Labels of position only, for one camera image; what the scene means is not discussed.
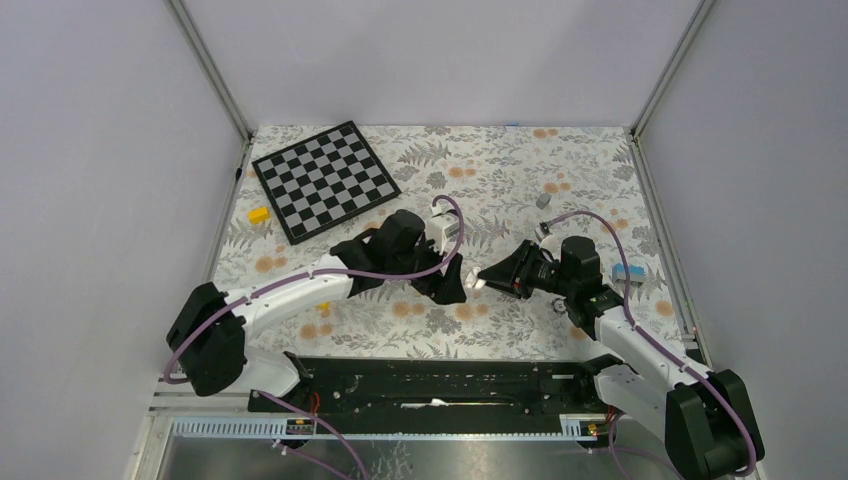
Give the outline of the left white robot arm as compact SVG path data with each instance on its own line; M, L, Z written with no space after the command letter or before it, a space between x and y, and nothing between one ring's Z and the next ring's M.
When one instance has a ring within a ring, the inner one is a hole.
M437 304L464 302L464 227L457 206L434 207L428 220L400 209L380 227L279 279L230 291L213 282L196 287L166 336L172 356L164 381L187 384L200 397L233 389L263 392L285 410L301 409L311 388L304 369L293 355L272 354L251 341L312 307L389 281L407 281Z

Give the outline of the white earbud charging case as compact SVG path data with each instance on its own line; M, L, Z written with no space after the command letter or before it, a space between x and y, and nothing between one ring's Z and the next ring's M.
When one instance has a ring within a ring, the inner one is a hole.
M486 281L480 278L481 267L473 267L465 279L465 287L479 291L485 287Z

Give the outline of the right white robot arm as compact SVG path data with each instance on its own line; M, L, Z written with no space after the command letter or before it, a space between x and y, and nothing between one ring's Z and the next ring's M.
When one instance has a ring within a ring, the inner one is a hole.
M743 380L711 370L630 319L623 297L603 280L592 240L566 238L558 258L526 240L497 264L474 268L466 284L517 299L537 290L557 296L571 322L613 353L588 363L589 375L573 386L577 405L589 412L611 405L630 415L663 441L683 478L741 474L764 458Z

